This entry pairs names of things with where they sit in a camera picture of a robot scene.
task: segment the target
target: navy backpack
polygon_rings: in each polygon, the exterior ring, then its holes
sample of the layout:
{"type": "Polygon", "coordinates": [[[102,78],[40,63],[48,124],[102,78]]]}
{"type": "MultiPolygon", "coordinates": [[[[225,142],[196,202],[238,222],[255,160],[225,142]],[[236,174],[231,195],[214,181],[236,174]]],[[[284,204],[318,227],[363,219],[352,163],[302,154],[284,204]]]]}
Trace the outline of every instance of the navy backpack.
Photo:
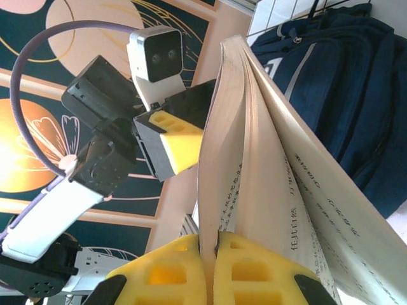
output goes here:
{"type": "Polygon", "coordinates": [[[407,40],[371,4],[261,35],[252,51],[359,189],[388,217],[407,200],[407,40]]]}

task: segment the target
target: book page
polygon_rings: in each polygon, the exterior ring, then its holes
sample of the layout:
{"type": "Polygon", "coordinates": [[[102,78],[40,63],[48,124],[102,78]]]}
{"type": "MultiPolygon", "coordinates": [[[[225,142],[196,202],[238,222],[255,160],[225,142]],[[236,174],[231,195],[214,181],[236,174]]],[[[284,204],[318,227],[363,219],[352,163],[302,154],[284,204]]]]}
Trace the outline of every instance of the book page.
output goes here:
{"type": "Polygon", "coordinates": [[[221,202],[228,194],[235,165],[242,162],[244,140],[244,74],[240,56],[236,53],[230,57],[222,56],[221,60],[198,162],[199,245],[208,305],[213,303],[221,202]]]}
{"type": "Polygon", "coordinates": [[[407,304],[407,246],[326,151],[241,39],[335,282],[367,304],[407,304]]]}
{"type": "MultiPolygon", "coordinates": [[[[225,58],[232,57],[239,50],[238,45],[230,44],[223,49],[225,58]]],[[[226,188],[222,201],[219,229],[234,231],[310,269],[340,304],[317,235],[254,74],[244,57],[241,63],[245,76],[244,115],[235,126],[235,140],[228,144],[231,148],[228,151],[239,153],[240,159],[235,163],[229,161],[229,170],[223,166],[223,170],[235,175],[228,178],[230,187],[226,188]],[[236,147],[242,139],[243,156],[236,147]]],[[[225,111],[233,107],[228,105],[231,101],[220,102],[225,111]]]]}

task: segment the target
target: gray stripe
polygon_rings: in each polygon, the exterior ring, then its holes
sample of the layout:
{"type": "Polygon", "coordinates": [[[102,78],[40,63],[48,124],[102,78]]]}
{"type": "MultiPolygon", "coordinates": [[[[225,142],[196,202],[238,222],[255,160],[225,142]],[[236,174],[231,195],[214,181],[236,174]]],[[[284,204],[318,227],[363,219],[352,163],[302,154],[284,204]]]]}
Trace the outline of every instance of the gray stripe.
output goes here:
{"type": "Polygon", "coordinates": [[[284,94],[284,96],[286,97],[287,100],[290,100],[291,94],[293,94],[293,89],[294,89],[295,83],[297,82],[298,76],[300,75],[301,69],[303,68],[303,66],[305,65],[305,62],[311,55],[312,50],[314,49],[315,45],[316,45],[316,43],[313,43],[310,45],[310,47],[308,48],[307,52],[304,55],[304,58],[302,59],[302,61],[298,65],[297,69],[295,70],[295,72],[290,80],[290,83],[287,86],[286,92],[284,94]]]}
{"type": "Polygon", "coordinates": [[[279,26],[277,27],[276,34],[277,34],[278,37],[282,37],[282,33],[281,33],[282,25],[283,24],[279,24],[279,26]]]}

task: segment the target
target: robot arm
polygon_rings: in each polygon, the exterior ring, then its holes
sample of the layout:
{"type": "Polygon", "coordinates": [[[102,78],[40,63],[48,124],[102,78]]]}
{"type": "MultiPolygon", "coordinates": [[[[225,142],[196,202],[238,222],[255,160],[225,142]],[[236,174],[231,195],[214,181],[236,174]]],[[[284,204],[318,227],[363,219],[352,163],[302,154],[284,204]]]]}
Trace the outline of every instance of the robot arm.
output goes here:
{"type": "Polygon", "coordinates": [[[198,121],[204,116],[204,123],[213,81],[194,89],[199,96],[206,92],[205,103],[197,109],[186,109],[192,90],[185,91],[180,77],[181,33],[169,27],[133,31],[128,56],[133,83],[99,56],[67,87],[63,105],[92,129],[94,137],[66,170],[65,177],[56,178],[43,189],[0,236],[0,280],[24,295],[48,297],[89,292],[108,272],[126,263],[81,248],[77,242],[61,236],[80,215],[127,178],[136,165],[138,148],[146,156],[152,174],[160,180],[197,162],[204,126],[193,124],[197,120],[193,114],[200,114],[198,121]],[[137,93],[144,107],[135,106],[137,93]],[[180,136],[182,130],[158,126],[151,120],[156,113],[164,113],[167,118],[174,118],[178,126],[197,132],[195,141],[190,143],[195,146],[195,154],[181,166],[163,141],[165,133],[176,132],[180,136]]]}

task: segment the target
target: orange circle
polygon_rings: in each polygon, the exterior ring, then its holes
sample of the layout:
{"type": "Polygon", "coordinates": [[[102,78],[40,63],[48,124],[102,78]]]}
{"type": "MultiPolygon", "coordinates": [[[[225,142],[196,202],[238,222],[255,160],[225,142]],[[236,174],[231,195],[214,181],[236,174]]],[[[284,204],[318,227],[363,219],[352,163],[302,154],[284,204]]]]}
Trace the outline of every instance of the orange circle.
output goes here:
{"type": "MultiPolygon", "coordinates": [[[[65,156],[63,133],[52,113],[29,100],[21,100],[21,105],[41,150],[55,161],[65,156]]],[[[0,126],[0,191],[31,191],[51,182],[55,174],[45,169],[20,136],[9,98],[0,98],[0,126]]]]}

